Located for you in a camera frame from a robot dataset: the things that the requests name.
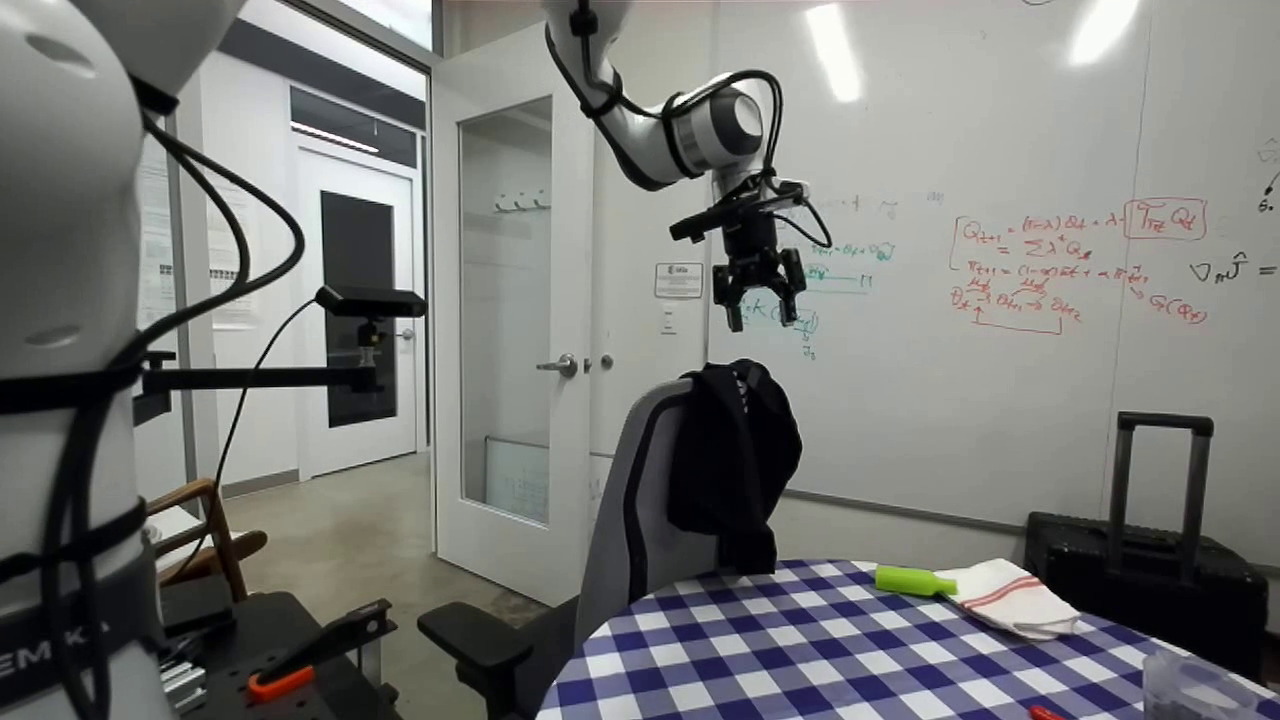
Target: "black bag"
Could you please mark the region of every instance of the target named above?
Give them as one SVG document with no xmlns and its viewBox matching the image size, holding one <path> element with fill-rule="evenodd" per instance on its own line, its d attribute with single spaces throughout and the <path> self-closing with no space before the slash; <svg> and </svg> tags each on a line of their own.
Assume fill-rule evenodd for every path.
<svg viewBox="0 0 1280 720">
<path fill-rule="evenodd" d="M 1133 431 L 1141 426 L 1194 431 L 1183 533 L 1124 527 Z M 1029 571 L 1084 612 L 1261 677 L 1267 581 L 1232 550 L 1200 538 L 1208 439 L 1208 415 L 1120 412 L 1113 522 L 1034 514 Z"/>
<path fill-rule="evenodd" d="M 767 516 L 802 463 L 802 428 L 766 365 L 709 365 L 676 431 L 667 522 L 722 538 L 722 570 L 774 571 Z"/>
</svg>

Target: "red object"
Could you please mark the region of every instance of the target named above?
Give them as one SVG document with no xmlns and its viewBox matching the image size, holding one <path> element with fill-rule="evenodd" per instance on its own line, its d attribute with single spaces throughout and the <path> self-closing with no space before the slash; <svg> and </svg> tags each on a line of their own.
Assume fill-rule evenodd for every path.
<svg viewBox="0 0 1280 720">
<path fill-rule="evenodd" d="M 313 685 L 315 685 L 315 665 L 304 665 L 304 670 L 297 670 L 297 674 L 287 674 L 287 677 L 279 677 L 279 682 L 271 682 L 271 685 L 249 677 L 245 693 L 249 693 L 255 703 L 271 703 L 271 702 L 294 696 L 294 693 L 313 688 Z"/>
<path fill-rule="evenodd" d="M 1029 720 L 1067 720 L 1067 715 L 1049 703 L 1029 703 Z"/>
</svg>

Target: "black office chair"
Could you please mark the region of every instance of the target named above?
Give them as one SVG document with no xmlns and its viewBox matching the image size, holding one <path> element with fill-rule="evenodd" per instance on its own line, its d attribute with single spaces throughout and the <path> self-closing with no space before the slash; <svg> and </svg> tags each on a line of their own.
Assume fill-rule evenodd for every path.
<svg viewBox="0 0 1280 720">
<path fill-rule="evenodd" d="M 569 655 L 616 612 L 674 581 L 722 571 L 722 542 L 667 524 L 674 445 L 688 380 L 647 392 L 620 438 L 580 595 L 513 630 L 474 603 L 425 612 L 416 630 L 456 655 L 491 720 L 536 715 Z"/>
</svg>

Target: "table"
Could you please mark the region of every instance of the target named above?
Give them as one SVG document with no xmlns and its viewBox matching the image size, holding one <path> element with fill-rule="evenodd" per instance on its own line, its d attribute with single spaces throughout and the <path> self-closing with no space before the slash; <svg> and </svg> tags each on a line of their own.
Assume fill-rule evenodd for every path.
<svg viewBox="0 0 1280 720">
<path fill-rule="evenodd" d="M 542 720 L 580 715 L 1141 715 L 1144 633 L 1084 615 L 1013 641 L 953 603 L 873 588 L 873 563 L 676 583 L 587 635 Z"/>
</svg>

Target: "white door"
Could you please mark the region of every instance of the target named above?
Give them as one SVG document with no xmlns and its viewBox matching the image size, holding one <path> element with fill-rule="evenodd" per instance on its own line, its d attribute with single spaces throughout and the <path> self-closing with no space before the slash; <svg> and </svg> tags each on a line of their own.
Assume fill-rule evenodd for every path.
<svg viewBox="0 0 1280 720">
<path fill-rule="evenodd" d="M 542 30 L 431 76 L 440 558 L 545 603 L 580 588 L 598 137 Z"/>
<path fill-rule="evenodd" d="M 358 162 L 326 142 L 297 146 L 301 225 L 310 257 L 301 276 L 361 294 L 419 294 L 419 219 L 412 172 Z M 301 471 L 326 476 L 416 451 L 425 319 L 365 319 L 313 310 L 301 317 L 304 365 L 375 369 L 375 389 L 310 389 Z"/>
</svg>

